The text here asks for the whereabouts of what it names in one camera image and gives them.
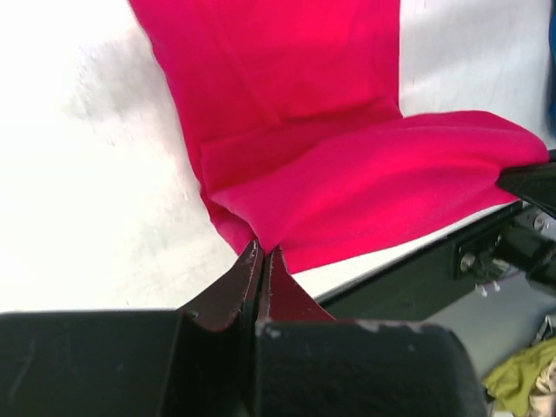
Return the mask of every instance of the pink cloth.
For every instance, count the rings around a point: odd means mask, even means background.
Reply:
[[[218,232],[292,272],[427,235],[514,198],[545,145],[485,112],[403,118],[396,0],[131,0]]]

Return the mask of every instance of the fabric fold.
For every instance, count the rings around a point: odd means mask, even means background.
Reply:
[[[238,253],[293,273],[388,248],[514,197],[547,160],[485,112],[403,118],[397,1],[131,0],[164,70],[202,199]]]

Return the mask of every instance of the folded fabric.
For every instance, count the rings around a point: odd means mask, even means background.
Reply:
[[[556,322],[556,311],[552,311],[550,314],[545,315],[542,323],[540,323],[539,330],[531,342],[531,346],[552,339],[556,335],[556,328],[554,328],[554,323]]]
[[[131,0],[164,70],[201,197],[237,252],[292,272],[511,202],[503,168],[545,162],[484,112],[398,109],[396,0]]]
[[[556,339],[529,347],[498,365],[484,380],[488,393],[497,400],[497,409],[515,417],[527,416],[529,394],[541,372],[556,358]]]
[[[529,401],[531,411],[528,417],[556,417],[556,359],[535,381]]]

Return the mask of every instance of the yellow fabric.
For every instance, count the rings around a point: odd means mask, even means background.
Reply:
[[[497,408],[515,417],[526,417],[529,394],[540,373],[556,358],[556,338],[548,339],[515,354],[498,365],[484,380],[488,393],[498,400]]]

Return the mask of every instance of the black plastic part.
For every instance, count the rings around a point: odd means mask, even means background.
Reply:
[[[0,415],[157,416],[177,312],[5,314]]]
[[[252,339],[264,253],[251,242],[219,280],[180,308],[177,342],[164,405],[166,416],[247,412],[253,380]]]
[[[556,218],[556,162],[506,169],[497,184]]]
[[[284,254],[276,248],[265,261],[257,325],[266,321],[332,321],[288,272]]]
[[[525,271],[529,282],[556,295],[556,242],[521,226],[506,227],[493,256]]]
[[[268,322],[258,328],[264,417],[486,417],[466,350],[420,324]]]
[[[423,321],[473,291],[475,279],[455,280],[460,248],[523,213],[516,202],[435,242],[339,294],[321,299],[337,318]]]

